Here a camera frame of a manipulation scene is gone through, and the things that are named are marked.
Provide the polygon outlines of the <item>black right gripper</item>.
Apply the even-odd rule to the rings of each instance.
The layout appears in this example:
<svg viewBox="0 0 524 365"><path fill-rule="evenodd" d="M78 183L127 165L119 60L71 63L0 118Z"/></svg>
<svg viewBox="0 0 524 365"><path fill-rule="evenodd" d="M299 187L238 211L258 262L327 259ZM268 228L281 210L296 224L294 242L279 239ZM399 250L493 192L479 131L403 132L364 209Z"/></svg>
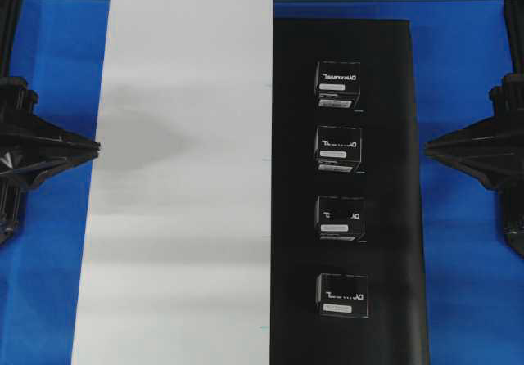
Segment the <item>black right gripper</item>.
<svg viewBox="0 0 524 365"><path fill-rule="evenodd" d="M523 73L506 74L500 86L489 92L493 116L464 128L450 131L424 144L424 155L447 167L475 178L484 188L501 190L523 180ZM491 135L489 143L495 149L495 167L486 176L470 164L434 148L472 142Z"/></svg>

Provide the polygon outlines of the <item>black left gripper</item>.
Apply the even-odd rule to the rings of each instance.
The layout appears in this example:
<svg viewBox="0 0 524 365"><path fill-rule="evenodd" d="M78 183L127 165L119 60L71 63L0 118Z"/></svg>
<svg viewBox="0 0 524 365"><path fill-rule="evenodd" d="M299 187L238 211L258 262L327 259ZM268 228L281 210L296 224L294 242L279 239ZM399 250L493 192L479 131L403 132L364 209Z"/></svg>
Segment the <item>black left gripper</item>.
<svg viewBox="0 0 524 365"><path fill-rule="evenodd" d="M24 191L36 189L48 179L96 159L101 148L98 142L36 117L39 139L92 150L47 159L43 144L29 129L37 103L38 94L28 89L25 79L1 78L1 178Z"/></svg>

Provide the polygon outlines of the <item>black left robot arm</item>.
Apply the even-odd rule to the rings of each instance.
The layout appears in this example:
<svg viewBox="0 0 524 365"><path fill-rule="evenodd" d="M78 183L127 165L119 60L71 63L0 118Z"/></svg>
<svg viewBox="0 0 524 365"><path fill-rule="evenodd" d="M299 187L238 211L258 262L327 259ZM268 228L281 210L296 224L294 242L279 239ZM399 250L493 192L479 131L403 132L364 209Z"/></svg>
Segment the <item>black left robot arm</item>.
<svg viewBox="0 0 524 365"><path fill-rule="evenodd" d="M101 145L34 113L38 94L9 65L22 0L1 0L1 243L20 225L25 193L99 156Z"/></svg>

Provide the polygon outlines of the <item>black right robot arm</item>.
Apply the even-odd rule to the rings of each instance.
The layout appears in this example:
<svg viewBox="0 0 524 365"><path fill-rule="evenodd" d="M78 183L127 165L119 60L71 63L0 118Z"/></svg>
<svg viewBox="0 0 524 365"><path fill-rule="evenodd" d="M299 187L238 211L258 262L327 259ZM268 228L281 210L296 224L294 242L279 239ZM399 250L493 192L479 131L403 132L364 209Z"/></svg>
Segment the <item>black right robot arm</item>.
<svg viewBox="0 0 524 365"><path fill-rule="evenodd" d="M506 244L523 256L523 0L504 1L513 72L489 91L494 114L427 142L426 156L499 194Z"/></svg>

